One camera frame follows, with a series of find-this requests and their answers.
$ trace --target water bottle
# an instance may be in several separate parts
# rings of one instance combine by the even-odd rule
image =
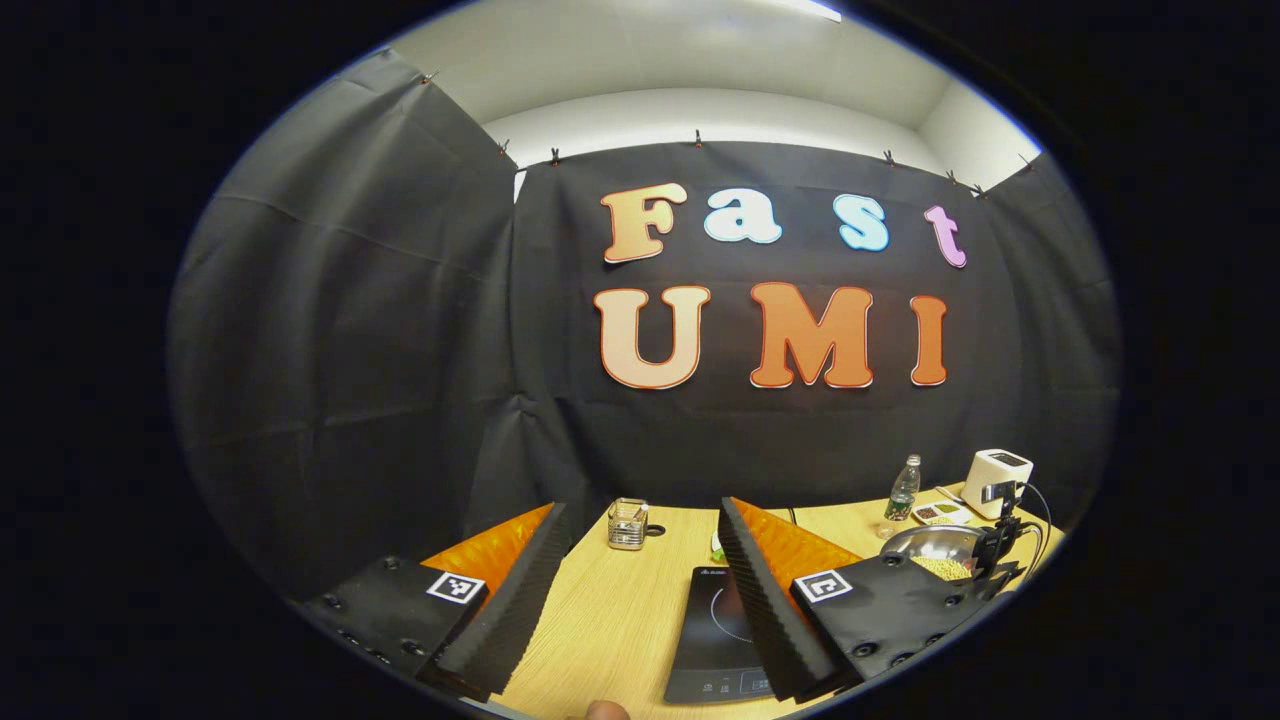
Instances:
[[[920,456],[908,455],[906,466],[893,480],[893,491],[888,493],[888,506],[884,507],[886,520],[906,520],[915,505],[915,493],[920,492]]]

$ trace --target ceiling light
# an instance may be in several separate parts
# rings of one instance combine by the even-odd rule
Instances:
[[[769,0],[774,5],[786,5],[792,10],[800,10],[801,13],[809,13],[810,15],[818,15],[819,18],[827,18],[833,23],[840,22],[840,13],[832,10],[831,8],[819,5],[813,0]]]

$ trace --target orange letter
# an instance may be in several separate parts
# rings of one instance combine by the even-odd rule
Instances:
[[[675,215],[667,200],[684,202],[687,199],[685,188],[673,182],[611,192],[602,197],[600,205],[608,206],[613,219],[613,245],[604,251],[604,261],[626,263],[662,252],[662,241],[649,237],[649,225],[663,234],[671,232]],[[653,208],[645,208],[649,200],[653,200]]]
[[[692,377],[703,354],[703,305],[712,292],[699,286],[669,287],[662,301],[671,305],[671,357],[662,364],[640,357],[640,309],[648,305],[643,290],[605,290],[595,295],[600,309],[600,360],[609,377],[628,387],[667,389]]]
[[[918,295],[911,299],[911,311],[920,328],[911,382],[940,386],[947,379],[947,369],[942,366],[942,315],[947,314],[947,304],[937,297]]]
[[[867,366],[867,310],[872,293],[860,287],[841,287],[831,295],[822,322],[814,322],[800,291],[790,283],[760,283],[751,297],[764,315],[764,347],[760,366],[751,372],[755,387],[787,387],[795,374],[787,369],[787,347],[805,384],[818,380],[835,350],[826,380],[831,387],[867,387],[872,370]]]

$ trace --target white toaster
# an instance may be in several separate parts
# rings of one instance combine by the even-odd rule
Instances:
[[[988,520],[1000,518],[1000,509],[1004,501],[1000,498],[991,502],[982,501],[982,488],[1016,480],[1025,483],[1032,477],[1032,461],[1019,457],[1007,450],[979,450],[973,454],[973,465],[969,466],[969,477],[960,488],[960,500],[974,510],[978,515]],[[1023,486],[1018,486],[1018,497],[1023,497]]]

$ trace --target ceiling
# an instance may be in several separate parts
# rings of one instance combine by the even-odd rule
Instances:
[[[631,90],[773,92],[911,129],[951,76],[845,17],[778,0],[479,0],[392,46],[484,124]]]

